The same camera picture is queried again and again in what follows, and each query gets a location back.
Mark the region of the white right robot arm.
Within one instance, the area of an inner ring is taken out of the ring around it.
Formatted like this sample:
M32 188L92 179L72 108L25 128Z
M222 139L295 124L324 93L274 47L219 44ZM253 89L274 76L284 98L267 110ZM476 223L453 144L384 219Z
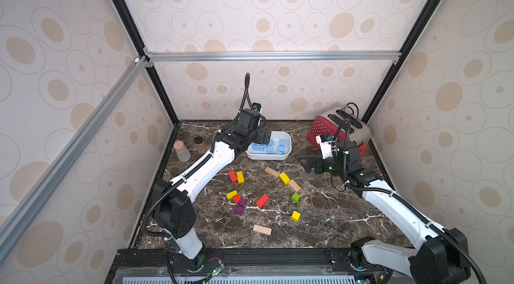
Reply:
M361 165L362 145L351 140L352 121L340 119L328 128L318 119L308 138L321 150L306 158L304 169L326 173L379 209L408 238L410 248L389 245L372 237L352 243L349 259L356 270L380 265L407 275L416 283L462 283L475 275L479 283L486 278L468 253L467 237L457 229L446 229L421 213L373 170Z

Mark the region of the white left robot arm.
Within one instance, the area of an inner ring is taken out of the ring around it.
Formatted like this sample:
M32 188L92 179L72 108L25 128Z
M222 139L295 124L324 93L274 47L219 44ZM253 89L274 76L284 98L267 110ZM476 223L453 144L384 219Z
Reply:
M210 148L191 167L168 182L159 180L154 184L151 206L142 218L142 232L172 241L190 271L200 270L206 258L203 243L194 229L195 199L221 169L252 143L270 142L271 130L266 127L261 106L250 102L249 87L250 73L246 73L237 116L214 134Z

